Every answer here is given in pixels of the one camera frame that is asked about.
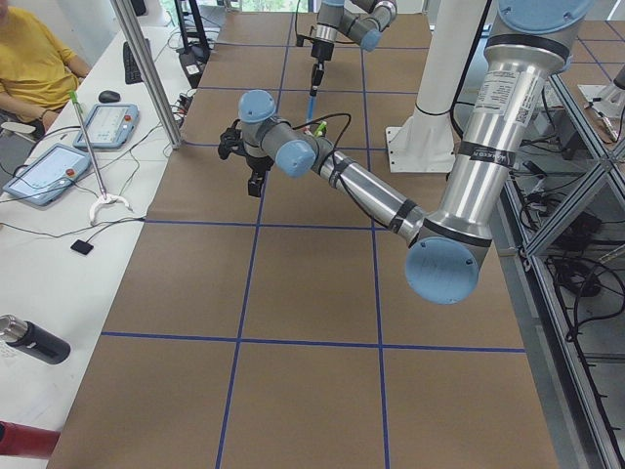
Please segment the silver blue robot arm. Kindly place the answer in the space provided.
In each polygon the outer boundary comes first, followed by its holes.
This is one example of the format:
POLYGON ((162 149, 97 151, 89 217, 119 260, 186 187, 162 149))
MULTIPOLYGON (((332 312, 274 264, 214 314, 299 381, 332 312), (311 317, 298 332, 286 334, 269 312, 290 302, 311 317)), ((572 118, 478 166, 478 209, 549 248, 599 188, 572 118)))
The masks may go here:
POLYGON ((476 288, 491 245, 489 221, 544 84, 567 69, 588 1, 445 1, 411 116, 388 131, 395 172, 443 173, 426 212, 314 129, 278 116, 272 95, 243 94, 236 145, 258 195, 267 173, 314 172, 408 245, 405 276, 422 298, 454 304, 476 288))
POLYGON ((312 37, 312 68, 310 96, 315 98, 321 84, 325 63, 332 59, 339 33, 346 36, 362 50, 373 51, 384 30, 395 20, 396 1, 353 1, 365 12, 357 16, 345 8, 343 0, 322 0, 317 13, 315 33, 312 37))

